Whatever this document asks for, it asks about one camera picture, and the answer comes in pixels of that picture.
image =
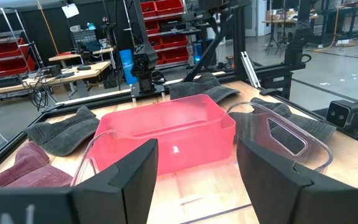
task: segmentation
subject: gray floor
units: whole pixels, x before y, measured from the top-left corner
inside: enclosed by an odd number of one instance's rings
[[[284,59],[284,54],[280,51],[275,54],[275,49],[270,50],[267,55],[265,52],[269,36],[259,38],[246,38],[247,52],[252,60],[263,65],[280,63]],[[217,50],[219,61],[225,61],[227,55],[232,55],[232,42],[220,45]],[[358,100],[358,46],[338,48],[331,47],[322,52],[307,52],[312,56],[306,69],[294,72],[291,88],[291,100],[309,110],[317,110],[327,107],[332,100],[343,99],[341,95]],[[167,72],[168,80],[183,78],[186,75],[185,69],[177,69]],[[90,95],[98,95],[116,91],[117,89],[105,90],[100,87],[92,88]],[[66,94],[55,96],[58,101],[68,100]],[[0,132],[9,139],[23,130],[31,121],[40,115],[31,105],[28,98],[0,102]]]

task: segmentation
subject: gray towel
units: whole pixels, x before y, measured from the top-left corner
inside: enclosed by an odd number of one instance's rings
[[[259,98],[253,98],[251,102],[260,104],[278,113],[322,142],[327,142],[336,130],[336,128],[330,124],[293,114],[290,108],[283,103],[270,103]],[[231,112],[229,115],[236,121],[236,134],[239,138],[254,139],[253,135],[257,134],[254,133],[254,129],[256,128],[255,124],[265,121],[263,113]],[[282,143],[287,149],[291,150],[292,153],[297,154],[304,148],[305,145],[302,141],[283,129],[280,125],[269,121],[269,127],[272,137]]]
[[[207,94],[215,103],[225,97],[240,93],[238,90],[221,86],[218,79],[212,73],[204,73],[193,82],[180,82],[169,88],[171,100],[193,96],[197,94]]]
[[[67,156],[86,138],[93,135],[99,119],[87,107],[82,106],[77,114],[54,124],[37,123],[24,130],[30,141],[35,141],[54,156]]]

